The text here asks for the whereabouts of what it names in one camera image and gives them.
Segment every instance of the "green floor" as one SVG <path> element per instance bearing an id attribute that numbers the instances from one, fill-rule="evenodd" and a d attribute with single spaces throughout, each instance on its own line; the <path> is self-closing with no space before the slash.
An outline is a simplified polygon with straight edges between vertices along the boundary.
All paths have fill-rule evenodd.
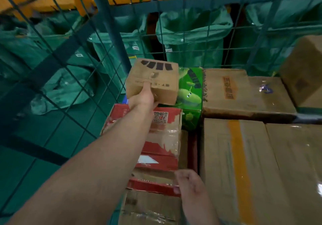
<path id="1" fill-rule="evenodd" d="M 106 76 L 104 81 L 108 83 L 109 77 Z M 117 89 L 112 83 L 110 88 L 117 96 Z M 95 136 L 99 136 L 106 116 L 115 103 L 111 92 L 105 89 L 103 80 L 99 79 L 94 100 L 96 102 L 100 100 L 99 106 L 105 113 L 96 109 L 96 105 L 90 99 L 82 104 L 72 106 L 68 111 L 70 116 L 82 126 L 88 125 L 87 129 Z M 123 95 L 120 95 L 118 102 L 121 102 L 122 98 Z M 45 115 L 28 114 L 20 121 L 19 129 L 15 134 L 37 145 L 44 146 L 63 116 L 64 114 L 59 110 L 51 111 Z M 84 132 L 71 119 L 65 117 L 48 141 L 46 148 L 70 157 L 73 151 L 74 154 L 77 153 L 93 140 L 92 136 Z M 2 214 L 17 211 L 42 183 L 59 168 L 55 164 L 35 160 L 26 154 L 2 146 L 0 146 L 0 166 L 0 209 Z M 118 218 L 117 212 L 111 218 L 113 224 L 117 224 L 116 217 Z M 7 218 L 0 218 L 0 224 L 4 224 L 6 221 Z"/>

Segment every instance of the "metal wire cage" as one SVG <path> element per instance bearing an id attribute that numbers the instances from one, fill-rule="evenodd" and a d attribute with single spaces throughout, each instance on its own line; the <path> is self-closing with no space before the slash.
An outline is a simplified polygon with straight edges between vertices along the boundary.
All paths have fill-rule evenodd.
<path id="1" fill-rule="evenodd" d="M 298 37 L 322 32 L 320 0 L 74 0 L 71 6 L 50 0 L 49 10 L 32 5 L 37 1 L 6 0 L 0 16 L 0 223 L 99 137 L 112 106 L 124 97 L 124 80 L 136 57 L 274 76 Z M 301 4 L 301 12 L 291 11 L 292 19 L 278 23 L 281 12 L 294 8 L 290 4 Z M 82 17 L 77 27 L 68 17 L 71 9 Z M 219 9 L 227 20 L 218 21 Z M 197 14 L 195 21 L 191 14 Z M 12 30 L 5 24 L 14 15 L 23 26 L 8 36 Z M 53 15 L 60 15 L 68 32 L 44 35 L 39 24 Z M 123 17 L 131 17 L 131 28 L 122 27 Z M 211 36 L 218 31 L 225 35 L 213 45 Z M 29 58 L 32 53 L 37 56 Z M 85 70 L 81 80 L 75 67 Z M 71 84 L 63 104 L 60 96 L 66 97 Z M 53 94 L 58 90 L 59 96 Z M 41 114 L 33 110 L 34 102 L 40 102 Z"/>

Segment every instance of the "yellow tape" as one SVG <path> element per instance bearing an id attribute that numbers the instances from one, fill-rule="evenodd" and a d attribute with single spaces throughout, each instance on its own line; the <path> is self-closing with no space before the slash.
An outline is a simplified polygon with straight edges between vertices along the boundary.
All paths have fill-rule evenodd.
<path id="1" fill-rule="evenodd" d="M 235 170 L 240 223 L 252 225 L 255 224 L 255 219 L 253 214 L 254 210 L 251 195 L 251 182 L 247 171 L 243 138 L 240 131 L 239 121 L 228 121 L 228 127 L 231 134 L 231 153 Z"/>

